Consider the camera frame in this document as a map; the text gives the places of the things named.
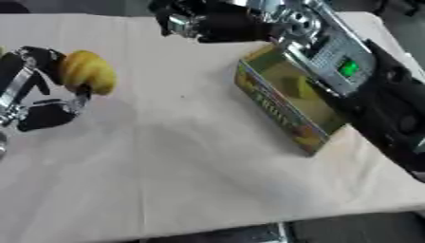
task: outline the floor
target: floor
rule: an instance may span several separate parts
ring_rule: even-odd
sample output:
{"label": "floor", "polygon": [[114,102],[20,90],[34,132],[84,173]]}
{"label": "floor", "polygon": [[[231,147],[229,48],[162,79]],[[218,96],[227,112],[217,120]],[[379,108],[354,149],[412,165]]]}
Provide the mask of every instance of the floor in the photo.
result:
{"label": "floor", "polygon": [[[106,0],[18,0],[18,2],[37,13],[84,12],[119,16],[150,15],[146,9],[148,0],[107,0],[107,4],[105,4]],[[375,5],[373,0],[332,0],[331,3],[336,10],[350,11],[370,11]],[[407,9],[407,6],[401,1],[393,0],[381,17],[401,45],[425,67],[425,50],[422,50],[425,43],[425,10],[411,18],[402,14]],[[298,237],[296,242],[303,243],[425,242],[425,223],[421,217],[413,213],[336,217],[294,222],[290,226],[293,234]],[[151,242],[246,243],[254,242],[254,239],[263,233],[270,233],[270,227],[154,239]]]}

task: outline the green led display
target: green led display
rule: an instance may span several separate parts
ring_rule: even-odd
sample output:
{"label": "green led display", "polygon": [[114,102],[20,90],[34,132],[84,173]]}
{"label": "green led display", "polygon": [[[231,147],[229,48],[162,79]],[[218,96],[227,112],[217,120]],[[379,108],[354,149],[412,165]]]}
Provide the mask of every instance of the green led display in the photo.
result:
{"label": "green led display", "polygon": [[359,65],[356,64],[356,62],[354,62],[353,60],[347,59],[342,63],[339,69],[339,72],[345,78],[350,78],[350,77],[353,77],[358,70],[359,70]]}

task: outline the robotic hand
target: robotic hand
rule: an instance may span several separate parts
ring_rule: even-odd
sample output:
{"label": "robotic hand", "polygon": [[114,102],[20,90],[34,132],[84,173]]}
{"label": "robotic hand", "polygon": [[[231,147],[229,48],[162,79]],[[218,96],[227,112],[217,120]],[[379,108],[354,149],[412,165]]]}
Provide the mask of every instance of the robotic hand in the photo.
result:
{"label": "robotic hand", "polygon": [[[0,57],[0,125],[16,122],[22,132],[60,126],[74,120],[90,100],[91,94],[112,91],[116,77],[110,65],[94,53],[77,51],[69,56],[38,47],[22,47]],[[48,99],[24,105],[23,99],[37,87],[50,94],[46,80],[64,85],[75,93],[70,101]],[[5,152],[6,136],[0,136]]]}
{"label": "robotic hand", "polygon": [[154,0],[163,35],[269,41],[394,163],[425,182],[425,85],[322,0]]}

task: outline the white fabric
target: white fabric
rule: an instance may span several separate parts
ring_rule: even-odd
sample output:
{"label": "white fabric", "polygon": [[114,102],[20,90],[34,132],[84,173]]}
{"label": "white fabric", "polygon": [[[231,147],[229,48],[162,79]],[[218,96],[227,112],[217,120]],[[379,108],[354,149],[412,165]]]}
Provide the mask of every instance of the white fabric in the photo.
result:
{"label": "white fabric", "polygon": [[[342,17],[400,60],[380,20]],[[233,84],[262,44],[162,38],[154,19],[0,15],[0,44],[89,49],[118,71],[60,128],[10,132],[0,163],[0,243],[184,234],[278,220],[413,210],[425,185],[351,128],[314,159]]]}

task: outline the green box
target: green box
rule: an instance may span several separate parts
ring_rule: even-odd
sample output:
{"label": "green box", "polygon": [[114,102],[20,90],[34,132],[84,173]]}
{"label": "green box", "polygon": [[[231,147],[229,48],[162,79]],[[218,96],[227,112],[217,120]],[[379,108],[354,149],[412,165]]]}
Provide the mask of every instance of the green box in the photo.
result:
{"label": "green box", "polygon": [[235,82],[311,156],[346,124],[273,46],[242,58]]}

